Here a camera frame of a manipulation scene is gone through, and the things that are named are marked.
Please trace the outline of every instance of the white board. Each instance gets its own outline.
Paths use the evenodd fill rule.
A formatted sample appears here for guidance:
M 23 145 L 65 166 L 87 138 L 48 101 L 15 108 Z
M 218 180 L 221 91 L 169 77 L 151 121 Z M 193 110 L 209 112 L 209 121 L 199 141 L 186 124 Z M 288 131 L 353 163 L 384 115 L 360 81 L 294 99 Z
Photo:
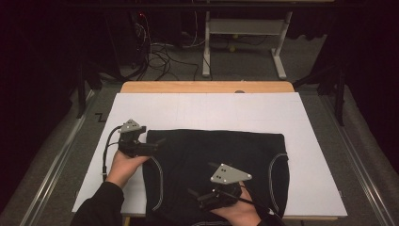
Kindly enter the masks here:
M 290 186 L 285 217 L 345 217 L 346 210 L 298 93 L 119 93 L 116 96 L 85 181 L 76 212 L 103 181 L 106 140 L 116 126 L 133 119 L 148 130 L 201 129 L 283 134 Z M 111 138 L 117 142 L 116 132 Z M 140 136 L 146 141 L 146 134 Z M 118 145 L 108 149 L 111 167 Z M 145 214 L 146 196 L 139 169 L 123 189 L 122 214 Z

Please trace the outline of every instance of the black fabric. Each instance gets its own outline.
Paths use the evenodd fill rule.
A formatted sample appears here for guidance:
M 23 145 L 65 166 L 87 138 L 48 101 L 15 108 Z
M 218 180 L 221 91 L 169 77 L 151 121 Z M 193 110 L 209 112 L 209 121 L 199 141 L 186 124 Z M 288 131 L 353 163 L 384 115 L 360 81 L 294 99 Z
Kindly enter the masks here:
M 225 221 L 212 213 L 201 212 L 198 202 L 187 192 L 190 188 L 204 195 L 215 188 L 210 177 L 216 168 L 211 168 L 209 162 L 228 164 L 250 173 L 252 180 L 245 181 L 245 186 L 252 200 L 283 216 L 289 185 L 283 135 L 201 130 L 151 130 L 147 134 L 149 143 L 161 138 L 167 140 L 166 144 L 143 165 L 148 221 L 166 220 L 174 225 Z M 272 162 L 272 191 L 279 210 L 274 207 L 269 190 Z M 267 217 L 262 208 L 257 211 L 261 218 Z
M 123 201 L 123 191 L 120 187 L 104 182 L 91 199 L 82 203 L 71 225 L 120 226 L 122 225 L 120 209 Z
M 259 222 L 257 226 L 267 226 L 267 224 L 266 222 L 264 222 L 264 220 L 262 220 L 261 222 Z

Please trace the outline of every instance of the human hand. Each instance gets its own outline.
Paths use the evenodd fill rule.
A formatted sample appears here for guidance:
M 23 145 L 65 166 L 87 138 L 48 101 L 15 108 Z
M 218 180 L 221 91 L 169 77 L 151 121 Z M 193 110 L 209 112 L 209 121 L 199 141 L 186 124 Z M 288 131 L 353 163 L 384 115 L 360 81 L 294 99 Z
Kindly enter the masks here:
M 111 170 L 105 180 L 123 188 L 127 181 L 135 174 L 137 168 L 148 159 L 150 159 L 149 156 L 132 158 L 121 151 L 117 151 L 112 161 Z
M 242 191 L 240 198 L 252 201 L 248 191 L 243 187 L 243 182 L 240 182 L 240 186 Z M 253 204 L 246 202 L 238 201 L 232 206 L 214 209 L 211 212 L 225 218 L 233 226 L 251 226 L 258 225 L 261 222 L 261 218 L 258 216 Z

